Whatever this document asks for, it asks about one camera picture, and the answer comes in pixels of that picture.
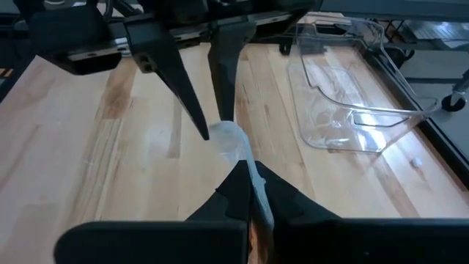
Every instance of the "wooden table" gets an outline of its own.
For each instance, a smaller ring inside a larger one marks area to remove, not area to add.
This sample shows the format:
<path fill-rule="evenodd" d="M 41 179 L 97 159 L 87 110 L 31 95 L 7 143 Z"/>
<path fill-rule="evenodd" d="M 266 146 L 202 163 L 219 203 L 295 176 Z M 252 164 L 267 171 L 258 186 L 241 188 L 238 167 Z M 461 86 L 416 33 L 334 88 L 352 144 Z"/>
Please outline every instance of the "wooden table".
<path fill-rule="evenodd" d="M 181 54 L 213 124 L 208 49 Z M 240 57 L 235 112 L 258 160 L 340 216 L 469 216 L 467 190 L 418 131 L 381 155 L 306 146 L 287 60 L 276 45 Z M 184 220 L 230 170 L 163 82 L 130 59 L 72 76 L 35 58 L 0 105 L 0 150 L 2 264 L 52 263 L 59 235 L 87 221 Z"/>

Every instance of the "black plastic part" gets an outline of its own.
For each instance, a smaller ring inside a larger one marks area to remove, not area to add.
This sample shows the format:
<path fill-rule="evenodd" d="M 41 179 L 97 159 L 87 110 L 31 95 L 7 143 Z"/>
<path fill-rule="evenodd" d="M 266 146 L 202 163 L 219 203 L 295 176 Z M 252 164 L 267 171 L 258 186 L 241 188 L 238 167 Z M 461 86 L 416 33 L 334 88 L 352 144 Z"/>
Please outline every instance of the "black plastic part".
<path fill-rule="evenodd" d="M 142 14 L 141 10 L 133 8 L 125 0 L 114 0 L 114 8 L 119 11 L 124 17 L 128 18 L 132 15 Z"/>
<path fill-rule="evenodd" d="M 202 108 L 185 71 L 176 41 L 152 14 L 125 21 L 129 46 L 142 73 L 157 73 L 176 95 L 202 138 L 209 139 Z"/>
<path fill-rule="evenodd" d="M 67 231 L 56 264 L 244 264 L 244 221 L 94 222 Z"/>
<path fill-rule="evenodd" d="M 276 229 L 302 223 L 340 219 L 339 216 L 313 202 L 286 180 L 256 161 L 259 174 L 266 180 L 267 198 L 273 211 Z"/>
<path fill-rule="evenodd" d="M 266 10 L 268 8 L 267 6 L 264 6 L 263 10 L 259 10 L 253 7 L 253 1 L 233 0 L 207 0 L 207 5 L 210 11 L 207 16 L 207 21 L 214 21 L 223 18 L 247 15 L 253 12 L 262 12 L 263 10 Z"/>
<path fill-rule="evenodd" d="M 113 23 L 109 24 L 109 34 L 111 39 L 118 39 L 121 37 L 127 37 L 127 29 L 124 26 L 124 18 L 113 18 Z"/>
<path fill-rule="evenodd" d="M 407 55 L 400 48 L 384 48 L 398 69 L 407 61 Z"/>
<path fill-rule="evenodd" d="M 251 39 L 250 43 L 275 43 L 278 44 L 278 51 L 280 51 L 280 54 L 284 56 L 290 55 L 296 31 L 302 31 L 301 26 L 296 27 L 296 25 L 308 11 L 309 8 L 305 8 L 303 6 L 302 9 L 295 10 L 287 21 L 258 26 L 256 34 Z"/>
<path fill-rule="evenodd" d="M 467 263 L 467 220 L 339 219 L 276 237 L 279 263 Z"/>
<path fill-rule="evenodd" d="M 45 11 L 43 0 L 13 0 L 13 2 L 27 23 L 36 12 Z"/>
<path fill-rule="evenodd" d="M 110 21 L 114 12 L 114 0 L 106 0 L 106 10 L 104 11 L 104 21 Z"/>
<path fill-rule="evenodd" d="M 222 120 L 234 119 L 237 61 L 255 31 L 256 23 L 246 21 L 217 26 L 213 32 L 208 62 Z"/>
<path fill-rule="evenodd" d="M 458 98 L 455 104 L 451 104 L 451 95 L 448 95 L 441 100 L 441 108 L 449 112 L 462 110 L 465 105 L 466 100 L 464 98 Z"/>
<path fill-rule="evenodd" d="M 216 192 L 187 221 L 240 220 L 248 223 L 252 184 L 246 161 L 238 161 Z"/>
<path fill-rule="evenodd" d="M 295 35 L 301 34 L 303 30 L 305 30 L 305 27 L 309 27 L 311 25 L 309 24 L 304 24 L 304 23 L 297 23 L 296 26 L 290 27 L 286 32 L 285 36 L 283 37 L 283 40 L 280 42 L 280 45 L 278 46 L 278 51 L 282 55 L 289 55 L 290 51 L 292 50 L 292 45 L 293 45 L 293 40 L 295 38 Z M 347 32 L 347 30 L 342 29 L 341 27 L 335 26 L 335 25 L 316 25 L 315 28 L 319 33 L 322 34 L 337 34 L 337 35 L 343 35 Z M 327 43 L 324 42 L 323 40 L 313 40 L 311 38 L 299 38 L 297 41 L 301 41 L 301 53 L 302 54 L 321 54 L 325 52 L 325 45 L 326 44 L 331 44 L 334 45 L 334 43 Z"/>
<path fill-rule="evenodd" d="M 206 0 L 172 0 L 177 3 L 173 6 L 172 12 L 178 23 L 187 25 L 200 23 L 208 15 Z"/>
<path fill-rule="evenodd" d="M 90 7 L 96 7 L 98 0 L 86 0 L 86 5 Z"/>
<path fill-rule="evenodd" d="M 77 62 L 67 58 L 68 51 L 110 40 L 107 23 L 92 5 L 36 12 L 29 21 L 29 28 L 37 54 L 69 73 L 86 75 L 114 69 L 121 59 L 121 54 Z"/>
<path fill-rule="evenodd" d="M 311 10 L 318 10 L 322 4 L 322 0 L 275 0 L 273 1 L 275 8 L 281 10 L 296 10 L 298 8 L 304 9 L 305 7 Z"/>

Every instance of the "clear plastic tray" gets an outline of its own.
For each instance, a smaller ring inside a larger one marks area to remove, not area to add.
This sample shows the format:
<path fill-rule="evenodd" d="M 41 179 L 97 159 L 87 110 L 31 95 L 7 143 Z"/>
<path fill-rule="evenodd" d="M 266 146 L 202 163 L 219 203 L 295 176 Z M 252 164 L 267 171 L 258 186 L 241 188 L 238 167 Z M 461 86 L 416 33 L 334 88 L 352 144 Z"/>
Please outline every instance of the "clear plastic tray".
<path fill-rule="evenodd" d="M 437 98 L 417 98 L 377 23 L 312 14 L 294 38 L 287 72 L 299 132 L 312 147 L 380 152 L 440 109 Z M 396 85 L 428 108 L 403 108 L 390 92 Z"/>

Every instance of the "cable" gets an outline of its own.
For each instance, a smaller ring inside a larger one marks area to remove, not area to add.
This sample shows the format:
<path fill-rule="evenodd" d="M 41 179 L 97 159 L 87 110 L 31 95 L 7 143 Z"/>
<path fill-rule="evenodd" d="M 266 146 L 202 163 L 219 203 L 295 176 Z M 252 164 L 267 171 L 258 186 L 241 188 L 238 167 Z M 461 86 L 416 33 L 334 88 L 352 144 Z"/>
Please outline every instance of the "cable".
<path fill-rule="evenodd" d="M 104 21 L 109 22 L 114 11 L 114 0 L 106 0 L 106 11 L 104 12 Z"/>
<path fill-rule="evenodd" d="M 140 15 L 142 11 L 133 8 L 125 0 L 114 0 L 114 8 L 119 11 L 125 18 L 128 18 L 132 15 Z"/>

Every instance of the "transparent plastic container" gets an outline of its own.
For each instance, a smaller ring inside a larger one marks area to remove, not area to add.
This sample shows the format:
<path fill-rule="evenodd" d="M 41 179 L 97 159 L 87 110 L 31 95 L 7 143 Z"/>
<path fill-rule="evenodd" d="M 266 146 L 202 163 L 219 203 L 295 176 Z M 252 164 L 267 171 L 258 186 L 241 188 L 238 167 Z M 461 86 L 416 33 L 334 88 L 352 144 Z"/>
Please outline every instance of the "transparent plastic container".
<path fill-rule="evenodd" d="M 381 152 L 440 109 L 417 97 L 372 21 L 310 14 L 296 26 L 287 73 L 301 138 L 312 147 Z M 393 97 L 403 87 L 425 109 Z"/>

